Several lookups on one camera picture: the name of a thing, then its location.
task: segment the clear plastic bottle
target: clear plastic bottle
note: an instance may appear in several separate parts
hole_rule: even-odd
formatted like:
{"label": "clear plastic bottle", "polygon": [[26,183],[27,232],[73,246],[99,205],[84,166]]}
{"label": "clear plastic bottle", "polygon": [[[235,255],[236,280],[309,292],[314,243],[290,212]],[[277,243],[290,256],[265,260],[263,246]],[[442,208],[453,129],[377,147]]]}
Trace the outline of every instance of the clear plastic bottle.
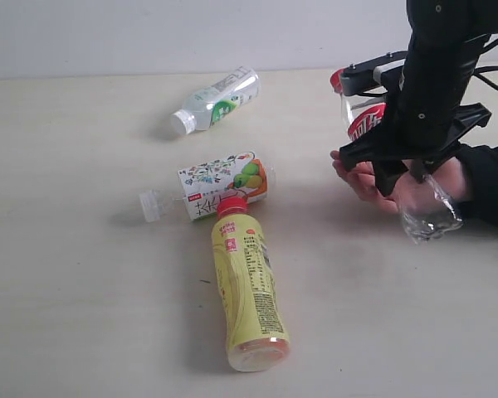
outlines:
{"label": "clear plastic bottle", "polygon": [[139,195],[147,222],[161,220],[172,211],[198,220],[216,214],[219,202],[243,197],[249,203],[264,199],[276,185],[275,169],[254,151],[186,167],[178,171],[178,189],[156,189]]}
{"label": "clear plastic bottle", "polygon": [[[384,97],[346,96],[341,89],[337,70],[330,83],[334,92],[341,98],[341,116],[351,141],[361,137],[382,121],[385,110]],[[372,93],[382,93],[377,88]],[[404,161],[411,167],[411,161]],[[461,214],[456,202],[442,189],[435,178],[424,174],[424,182],[419,184],[409,172],[398,179],[392,197],[397,203],[400,220],[406,234],[420,243],[439,239],[447,231],[454,231],[462,226]]]}
{"label": "clear plastic bottle", "polygon": [[242,198],[222,201],[217,217],[212,247],[227,318],[227,358],[237,371],[264,371],[290,353],[264,233]]}
{"label": "clear plastic bottle", "polygon": [[172,114],[173,129],[179,135],[208,130],[215,123],[260,94],[258,74],[241,66],[214,85],[191,94],[183,107]]}

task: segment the table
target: table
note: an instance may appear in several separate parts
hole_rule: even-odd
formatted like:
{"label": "table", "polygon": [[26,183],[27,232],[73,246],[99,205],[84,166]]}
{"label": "table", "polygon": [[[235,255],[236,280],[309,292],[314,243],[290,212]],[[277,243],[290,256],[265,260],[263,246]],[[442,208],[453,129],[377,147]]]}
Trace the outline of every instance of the table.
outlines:
{"label": "table", "polygon": [[[167,116],[221,75],[0,81],[0,398],[498,398],[498,231],[417,246],[357,200],[331,167],[331,72],[261,73],[260,98],[182,139]],[[473,81],[475,101],[494,115],[467,142],[498,144],[498,93]],[[257,374],[227,364],[214,220],[147,224],[138,200],[246,150],[276,169],[251,211],[292,338]]]}

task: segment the nutrition label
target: nutrition label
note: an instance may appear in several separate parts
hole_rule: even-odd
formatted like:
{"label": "nutrition label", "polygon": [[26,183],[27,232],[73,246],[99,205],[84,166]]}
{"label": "nutrition label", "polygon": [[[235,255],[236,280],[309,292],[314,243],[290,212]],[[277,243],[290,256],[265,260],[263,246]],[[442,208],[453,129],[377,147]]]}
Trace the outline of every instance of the nutrition label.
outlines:
{"label": "nutrition label", "polygon": [[254,235],[244,238],[244,255],[251,279],[256,314],[262,333],[283,333],[284,328],[275,308],[273,277],[267,268],[267,259],[264,256],[263,247],[265,246],[261,245],[261,242]]}

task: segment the bottle bottom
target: bottle bottom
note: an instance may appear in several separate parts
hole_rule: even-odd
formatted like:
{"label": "bottle bottom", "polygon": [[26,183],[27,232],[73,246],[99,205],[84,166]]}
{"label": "bottle bottom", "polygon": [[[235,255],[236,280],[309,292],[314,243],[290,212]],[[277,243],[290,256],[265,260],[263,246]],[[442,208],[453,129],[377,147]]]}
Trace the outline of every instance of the bottle bottom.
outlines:
{"label": "bottle bottom", "polygon": [[236,371],[265,371],[290,354],[290,344],[280,338],[261,338],[234,347],[228,355]]}

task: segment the fruit illustration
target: fruit illustration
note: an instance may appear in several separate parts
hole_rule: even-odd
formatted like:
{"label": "fruit illustration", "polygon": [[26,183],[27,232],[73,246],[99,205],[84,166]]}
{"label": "fruit illustration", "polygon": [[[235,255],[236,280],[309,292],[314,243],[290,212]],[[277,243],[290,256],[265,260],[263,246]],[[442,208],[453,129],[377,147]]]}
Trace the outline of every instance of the fruit illustration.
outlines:
{"label": "fruit illustration", "polygon": [[251,189],[256,189],[262,185],[264,180],[260,176],[250,176],[249,180],[246,182],[246,187]]}
{"label": "fruit illustration", "polygon": [[234,181],[233,181],[232,185],[235,188],[244,187],[250,178],[251,178],[251,176],[248,176],[247,174],[237,174],[236,176],[234,176]]}
{"label": "fruit illustration", "polygon": [[260,171],[258,164],[255,164],[254,161],[246,164],[246,166],[242,169],[242,174],[247,174],[249,176],[255,176]]}

